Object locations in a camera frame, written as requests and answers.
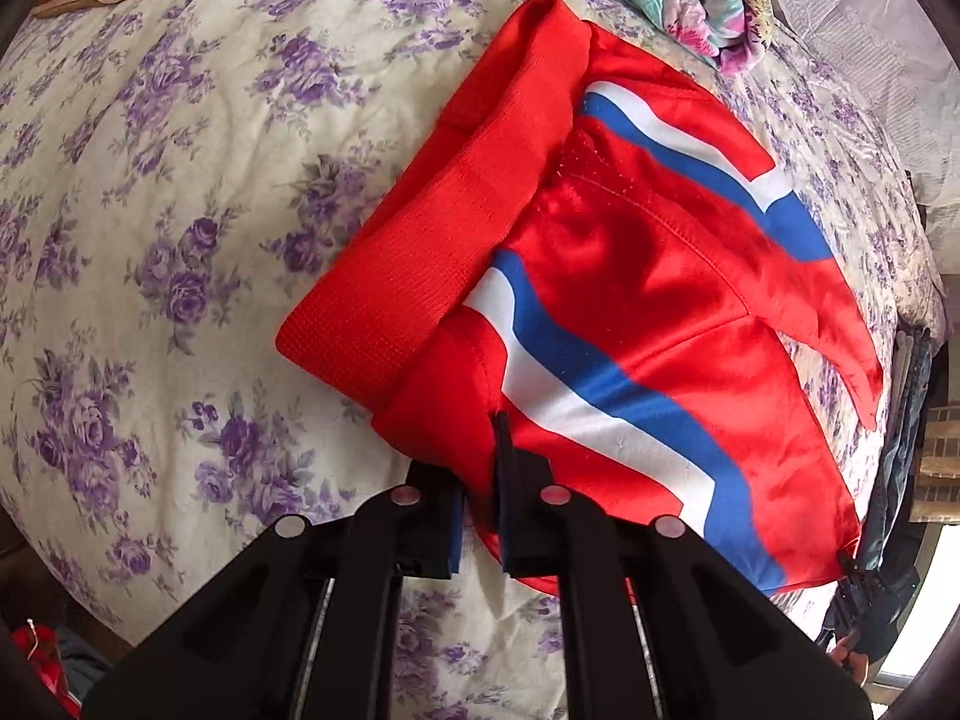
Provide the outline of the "beige checkered curtain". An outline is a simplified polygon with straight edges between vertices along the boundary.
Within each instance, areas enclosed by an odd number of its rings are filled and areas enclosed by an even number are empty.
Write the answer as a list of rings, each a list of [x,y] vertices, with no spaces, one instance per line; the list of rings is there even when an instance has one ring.
[[[914,473],[911,522],[957,525],[960,520],[960,406],[928,413]]]

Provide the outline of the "red pants with stripes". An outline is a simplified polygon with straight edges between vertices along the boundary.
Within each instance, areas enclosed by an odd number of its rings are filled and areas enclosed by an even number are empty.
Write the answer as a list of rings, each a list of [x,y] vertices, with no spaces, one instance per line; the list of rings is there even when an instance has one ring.
[[[615,517],[680,518],[765,593],[836,580],[861,525],[788,341],[874,426],[884,372],[768,151],[680,71],[527,0],[278,330],[494,525],[494,429]]]

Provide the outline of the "white lace headboard cover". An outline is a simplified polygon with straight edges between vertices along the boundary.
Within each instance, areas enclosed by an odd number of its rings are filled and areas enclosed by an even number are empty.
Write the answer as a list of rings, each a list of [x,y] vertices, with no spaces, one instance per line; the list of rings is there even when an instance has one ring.
[[[958,68],[918,0],[778,4],[797,36],[869,99],[931,220],[955,223]]]

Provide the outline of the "blue jeans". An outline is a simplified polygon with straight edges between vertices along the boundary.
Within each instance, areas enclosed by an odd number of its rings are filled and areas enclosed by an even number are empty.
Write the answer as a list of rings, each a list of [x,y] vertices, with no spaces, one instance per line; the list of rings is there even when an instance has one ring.
[[[908,533],[914,449],[928,398],[935,343],[921,328],[901,327],[893,351],[892,394],[884,449],[872,486],[857,553],[828,606],[815,643],[823,650],[844,637],[875,663],[898,637],[898,622],[919,587],[919,539]]]

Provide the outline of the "purple floral bed sheet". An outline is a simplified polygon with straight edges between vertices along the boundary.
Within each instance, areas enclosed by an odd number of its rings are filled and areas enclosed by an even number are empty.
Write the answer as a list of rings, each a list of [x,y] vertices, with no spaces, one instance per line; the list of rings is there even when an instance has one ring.
[[[2,504],[132,652],[280,517],[349,517],[433,465],[285,358],[278,330],[526,2],[127,0],[14,36]],[[898,325],[944,332],[890,138],[776,21],[765,59],[734,76],[620,0],[563,2],[713,94],[820,227],[884,372],[874,426],[827,358],[786,353],[862,535]],[[386,718],[573,718],[555,580],[503,571],[454,477],[459,569],[402,585]]]

